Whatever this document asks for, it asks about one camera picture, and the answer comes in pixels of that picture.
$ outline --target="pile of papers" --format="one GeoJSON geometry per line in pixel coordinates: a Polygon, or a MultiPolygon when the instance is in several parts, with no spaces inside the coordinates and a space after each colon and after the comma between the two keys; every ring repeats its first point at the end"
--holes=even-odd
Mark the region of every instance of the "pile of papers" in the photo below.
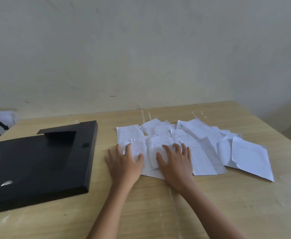
{"type": "Polygon", "coordinates": [[[199,119],[178,121],[170,124],[155,118],[139,125],[117,127],[117,142],[122,150],[131,143],[132,155],[144,155],[142,175],[163,179],[158,169],[156,153],[167,162],[162,145],[184,143],[191,149],[194,175],[217,175],[226,173],[225,166],[258,175],[274,181],[266,148],[242,139],[229,130],[210,127],[199,119]]]}

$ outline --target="black plastic box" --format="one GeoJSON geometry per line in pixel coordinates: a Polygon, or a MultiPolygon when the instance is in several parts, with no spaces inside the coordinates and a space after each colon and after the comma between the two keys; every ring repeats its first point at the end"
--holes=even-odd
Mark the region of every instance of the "black plastic box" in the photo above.
{"type": "Polygon", "coordinates": [[[0,211],[89,191],[97,121],[0,142],[0,211]]]}

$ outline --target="wooden table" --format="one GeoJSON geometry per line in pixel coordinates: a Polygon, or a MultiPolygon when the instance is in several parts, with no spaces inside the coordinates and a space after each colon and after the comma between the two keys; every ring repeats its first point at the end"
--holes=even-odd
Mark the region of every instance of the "wooden table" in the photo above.
{"type": "MultiPolygon", "coordinates": [[[[20,120],[0,137],[34,136],[38,130],[97,120],[99,131],[89,193],[0,213],[0,239],[84,239],[110,188],[104,156],[117,141],[116,127],[157,117],[191,120],[241,133],[266,146],[275,182],[227,168],[216,176],[196,176],[197,185],[250,238],[291,239],[291,141],[236,102],[219,102],[122,112],[20,120]]],[[[118,238],[208,238],[189,205],[163,180],[141,176],[130,192],[118,238]]]]}

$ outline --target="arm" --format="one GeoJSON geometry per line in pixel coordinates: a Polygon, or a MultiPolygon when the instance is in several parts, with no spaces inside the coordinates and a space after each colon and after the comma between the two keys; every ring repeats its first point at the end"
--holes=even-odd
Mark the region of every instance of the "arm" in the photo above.
{"type": "Polygon", "coordinates": [[[139,179],[143,168],[143,154],[139,154],[135,162],[131,154],[131,144],[126,146],[125,154],[117,144],[116,154],[108,150],[109,156],[105,158],[112,186],[108,198],[103,205],[87,239],[115,239],[117,237],[119,220],[124,202],[134,183],[139,179]]]}
{"type": "Polygon", "coordinates": [[[193,180],[191,150],[182,144],[174,144],[175,153],[162,145],[166,150],[168,162],[165,163],[160,153],[157,161],[165,180],[187,201],[201,221],[206,233],[211,239],[246,239],[197,187],[193,180]]]}

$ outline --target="forearm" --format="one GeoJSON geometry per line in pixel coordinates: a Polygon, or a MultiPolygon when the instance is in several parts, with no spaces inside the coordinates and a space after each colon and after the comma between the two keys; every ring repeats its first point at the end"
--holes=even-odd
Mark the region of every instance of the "forearm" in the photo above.
{"type": "Polygon", "coordinates": [[[211,239],[246,239],[193,182],[181,192],[211,239]]]}
{"type": "Polygon", "coordinates": [[[130,188],[112,185],[108,198],[103,205],[87,239],[115,239],[119,220],[130,188]]]}

